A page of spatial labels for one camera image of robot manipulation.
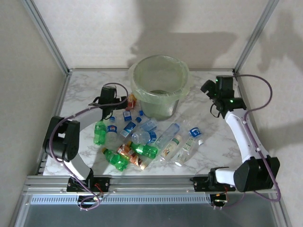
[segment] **trash bin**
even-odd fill
[[[187,65],[175,58],[154,55],[135,63],[128,71],[134,96],[147,117],[170,118],[180,98],[189,93]]]

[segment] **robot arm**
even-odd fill
[[[209,80],[201,87],[201,90],[213,100],[216,109],[230,126],[242,158],[242,165],[238,168],[212,169],[208,177],[208,186],[215,186],[215,188],[221,184],[235,186],[240,192],[270,189],[273,182],[259,152],[266,157],[274,177],[280,167],[279,160],[277,157],[270,157],[264,149],[249,117],[244,121],[246,106],[242,98],[234,98],[232,85],[233,78],[217,77],[216,84]]]
[[[118,104],[126,99],[126,96],[116,98],[116,88],[104,86],[101,95],[96,97],[90,105]],[[53,138],[53,152],[56,158],[63,160],[72,173],[90,187],[92,183],[93,171],[89,168],[78,154],[80,131],[89,125],[105,119],[114,109],[125,109],[127,102],[119,105],[107,105],[95,108],[74,118],[73,121],[64,122],[56,131]],[[51,119],[43,142],[43,149],[48,155],[52,155],[49,150],[50,136],[62,117],[55,116]]]

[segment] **green plastic bottle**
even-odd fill
[[[103,121],[98,121],[95,125],[95,137],[94,144],[103,145],[105,144],[106,126]]]
[[[129,142],[128,146],[136,151],[139,155],[144,155],[149,158],[154,159],[158,153],[158,149],[155,147],[151,147],[149,145],[142,145],[142,144],[134,144],[133,142]]]
[[[117,170],[123,171],[127,167],[128,161],[121,155],[115,154],[114,151],[106,148],[103,148],[102,152],[105,155],[105,159],[114,167],[116,167]]]

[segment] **marble surface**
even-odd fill
[[[200,91],[200,87],[208,79],[215,80],[216,75],[231,75],[231,72],[193,71],[191,73],[194,85],[190,93],[180,100],[174,116],[161,122],[157,133],[160,134],[176,119],[197,119],[197,125],[204,134],[204,144],[199,146],[192,158],[183,167],[175,165],[174,158],[165,164],[160,161],[159,156],[152,161],[144,158],[146,162],[150,162],[145,170],[129,164],[126,170],[120,172],[105,160],[101,152],[102,147],[94,145],[94,124],[92,124],[80,132],[79,154],[84,162],[92,167],[95,175],[196,175],[208,174],[213,167],[239,166],[241,164],[240,151],[231,129],[222,117],[214,118],[210,114],[212,101]],[[87,107],[95,97],[99,96],[103,84],[108,82],[122,83],[129,92],[131,91],[126,71],[74,72],[61,116],[71,115]],[[120,87],[117,87],[117,93],[118,95],[125,94]],[[120,114],[121,111],[114,112],[114,115],[119,116]],[[68,173],[48,157],[43,175],[68,175]]]

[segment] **white wall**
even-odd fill
[[[273,87],[273,100],[253,114],[260,139],[281,167],[277,176],[294,227],[303,226],[303,1],[281,0],[241,73],[257,74]],[[251,107],[268,99],[268,88],[243,79]]]
[[[70,68],[128,67],[166,54],[233,68],[268,0],[35,0]]]
[[[0,0],[0,226],[36,168],[64,79],[20,0]]]

